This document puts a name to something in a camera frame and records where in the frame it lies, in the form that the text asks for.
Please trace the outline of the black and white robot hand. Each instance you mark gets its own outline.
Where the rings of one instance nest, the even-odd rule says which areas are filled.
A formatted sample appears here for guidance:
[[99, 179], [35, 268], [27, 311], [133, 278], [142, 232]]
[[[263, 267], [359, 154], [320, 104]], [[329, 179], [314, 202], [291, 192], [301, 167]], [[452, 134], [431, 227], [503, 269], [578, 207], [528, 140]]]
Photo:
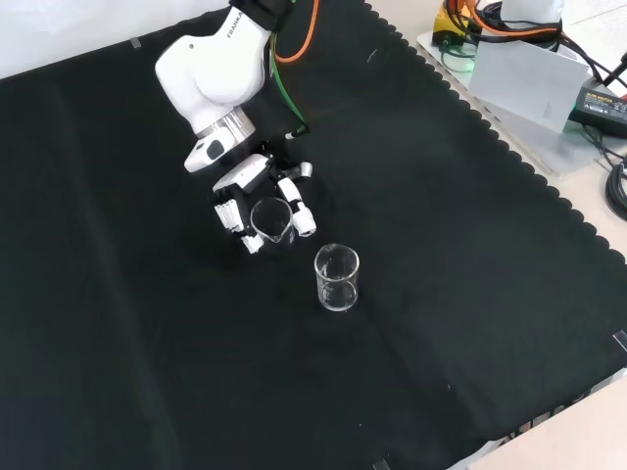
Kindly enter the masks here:
[[[294, 164], [289, 158], [268, 149], [245, 158], [228, 171], [213, 187], [214, 210], [222, 226], [239, 239], [249, 254], [258, 253], [267, 242], [278, 242], [283, 236], [307, 238], [315, 234], [314, 215], [305, 204], [297, 186], [313, 176], [309, 162]], [[260, 185], [270, 182], [277, 191], [277, 200], [287, 207], [287, 222], [279, 223], [279, 232], [271, 234], [254, 222], [247, 203]]]

